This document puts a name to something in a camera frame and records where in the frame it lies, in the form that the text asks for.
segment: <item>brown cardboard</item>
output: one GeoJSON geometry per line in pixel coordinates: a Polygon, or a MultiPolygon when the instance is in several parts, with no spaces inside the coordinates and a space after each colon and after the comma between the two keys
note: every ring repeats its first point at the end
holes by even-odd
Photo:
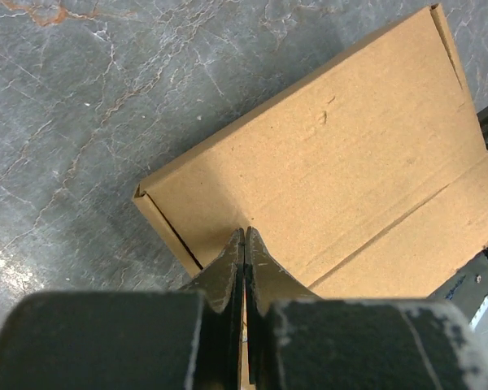
{"type": "Polygon", "coordinates": [[[440,6],[163,169],[139,209],[193,275],[235,228],[322,297],[423,297],[488,244],[488,153],[440,6]]]}

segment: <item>gray marble countertop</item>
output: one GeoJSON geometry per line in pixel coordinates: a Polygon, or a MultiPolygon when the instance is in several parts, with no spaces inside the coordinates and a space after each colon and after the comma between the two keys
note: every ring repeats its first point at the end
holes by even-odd
{"type": "MultiPolygon", "coordinates": [[[[23,295],[176,288],[137,182],[424,1],[0,1],[0,325],[23,295]]],[[[478,109],[488,0],[443,3],[478,109]]]]}

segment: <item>cardboard box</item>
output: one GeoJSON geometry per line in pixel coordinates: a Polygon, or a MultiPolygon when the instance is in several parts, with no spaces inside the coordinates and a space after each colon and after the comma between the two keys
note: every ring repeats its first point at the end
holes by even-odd
{"type": "Polygon", "coordinates": [[[133,200],[191,275],[252,225],[322,297],[428,296],[488,245],[488,153],[442,8],[352,46],[133,200]]]}

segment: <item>box edge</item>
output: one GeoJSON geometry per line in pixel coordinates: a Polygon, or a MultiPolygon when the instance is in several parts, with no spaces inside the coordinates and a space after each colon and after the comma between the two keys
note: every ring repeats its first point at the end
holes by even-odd
{"type": "Polygon", "coordinates": [[[429,7],[430,15],[432,16],[432,21],[434,22],[436,29],[438,30],[438,35],[441,38],[443,46],[445,47],[445,51],[447,52],[448,59],[450,60],[450,64],[452,69],[454,70],[455,77],[457,77],[457,81],[461,89],[464,92],[464,97],[468,104],[471,104],[473,107],[473,111],[475,112],[475,106],[473,105],[472,95],[470,93],[470,89],[468,88],[468,81],[466,79],[466,75],[464,74],[464,67],[460,60],[459,53],[457,52],[457,48],[455,46],[454,38],[451,35],[450,28],[448,26],[448,21],[445,16],[442,4],[433,4],[429,7]]]}
{"type": "Polygon", "coordinates": [[[177,235],[175,229],[168,222],[164,214],[161,213],[161,210],[154,203],[150,195],[141,191],[140,185],[138,185],[134,191],[132,202],[136,205],[141,214],[145,216],[152,228],[163,239],[173,255],[186,269],[188,275],[192,277],[197,275],[202,270],[201,266],[198,264],[195,257],[192,256],[182,239],[177,235]]]}

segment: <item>cardboard box lid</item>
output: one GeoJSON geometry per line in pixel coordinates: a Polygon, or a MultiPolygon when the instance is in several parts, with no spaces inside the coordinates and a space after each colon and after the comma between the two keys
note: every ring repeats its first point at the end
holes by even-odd
{"type": "Polygon", "coordinates": [[[322,297],[423,297],[488,244],[488,153],[440,6],[375,32],[144,179],[193,274],[259,229],[322,297]]]}

